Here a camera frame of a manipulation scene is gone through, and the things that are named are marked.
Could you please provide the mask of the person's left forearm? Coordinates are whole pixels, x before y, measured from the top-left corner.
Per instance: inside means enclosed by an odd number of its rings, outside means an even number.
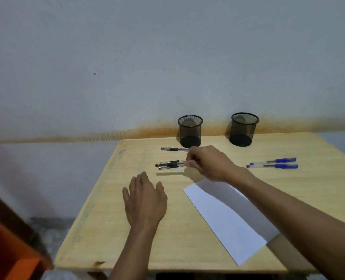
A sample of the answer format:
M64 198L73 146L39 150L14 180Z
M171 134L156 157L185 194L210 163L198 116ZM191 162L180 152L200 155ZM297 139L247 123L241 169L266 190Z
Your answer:
M158 222L141 222L131 226L109 280L146 279L152 243L158 225Z

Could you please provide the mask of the orange cabinet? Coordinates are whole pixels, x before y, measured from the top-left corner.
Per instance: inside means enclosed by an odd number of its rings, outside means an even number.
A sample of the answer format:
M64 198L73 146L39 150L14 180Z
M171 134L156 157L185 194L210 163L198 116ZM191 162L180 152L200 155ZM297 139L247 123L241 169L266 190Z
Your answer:
M40 280L53 269L39 235L0 199L0 280Z

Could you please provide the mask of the person's right hand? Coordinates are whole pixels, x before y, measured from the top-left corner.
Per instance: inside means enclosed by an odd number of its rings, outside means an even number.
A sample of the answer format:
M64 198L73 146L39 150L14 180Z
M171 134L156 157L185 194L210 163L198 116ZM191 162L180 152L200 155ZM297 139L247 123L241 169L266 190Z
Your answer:
M211 181L240 185L252 177L248 169L235 165L226 154L212 145L203 147L201 163L199 173Z

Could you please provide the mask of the blue gel pen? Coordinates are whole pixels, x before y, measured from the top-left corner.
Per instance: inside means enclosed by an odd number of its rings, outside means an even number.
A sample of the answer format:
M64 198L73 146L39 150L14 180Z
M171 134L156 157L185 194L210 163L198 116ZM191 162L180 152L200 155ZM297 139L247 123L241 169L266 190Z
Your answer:
M296 157L281 158L281 159L268 160L268 161L263 161L263 162L251 162L249 165L286 164L286 163L295 162L296 160L297 160Z
M276 168L276 169L297 169L298 164L253 164L246 165L246 168Z

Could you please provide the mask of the black mesh pen holder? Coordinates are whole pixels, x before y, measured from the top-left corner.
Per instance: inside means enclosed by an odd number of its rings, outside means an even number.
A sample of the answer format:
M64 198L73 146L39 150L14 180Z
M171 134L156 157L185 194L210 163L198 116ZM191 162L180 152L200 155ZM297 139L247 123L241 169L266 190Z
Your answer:
M180 144L184 148L201 145L203 119L196 115L185 115L178 119Z
M231 116L230 143L239 147L250 146L259 120L259 117L252 113L234 113Z

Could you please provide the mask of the person's left hand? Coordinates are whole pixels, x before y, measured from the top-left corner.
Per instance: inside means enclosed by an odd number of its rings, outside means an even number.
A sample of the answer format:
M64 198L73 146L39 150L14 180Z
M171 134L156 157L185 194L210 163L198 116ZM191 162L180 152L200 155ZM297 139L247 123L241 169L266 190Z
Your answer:
M141 222L158 222L159 224L167 211L167 196L166 203L161 202L157 195L156 186L151 183L146 172L142 173L145 173L142 196L135 195L136 177L131 178L129 186L127 187L130 194L131 204L124 206L125 214L130 226Z

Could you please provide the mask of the white paper sheet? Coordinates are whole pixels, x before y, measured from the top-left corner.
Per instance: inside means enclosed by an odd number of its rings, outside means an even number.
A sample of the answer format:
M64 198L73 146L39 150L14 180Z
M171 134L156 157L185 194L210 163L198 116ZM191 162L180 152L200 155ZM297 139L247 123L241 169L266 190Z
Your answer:
M184 188L184 193L238 266L280 234L227 183L203 179Z

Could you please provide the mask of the person's right forearm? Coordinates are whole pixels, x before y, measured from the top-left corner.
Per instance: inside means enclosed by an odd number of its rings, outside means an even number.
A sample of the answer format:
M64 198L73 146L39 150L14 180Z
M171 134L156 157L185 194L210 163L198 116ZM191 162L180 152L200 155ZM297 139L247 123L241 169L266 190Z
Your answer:
M345 280L345 223L232 166L226 182L238 189L330 280Z

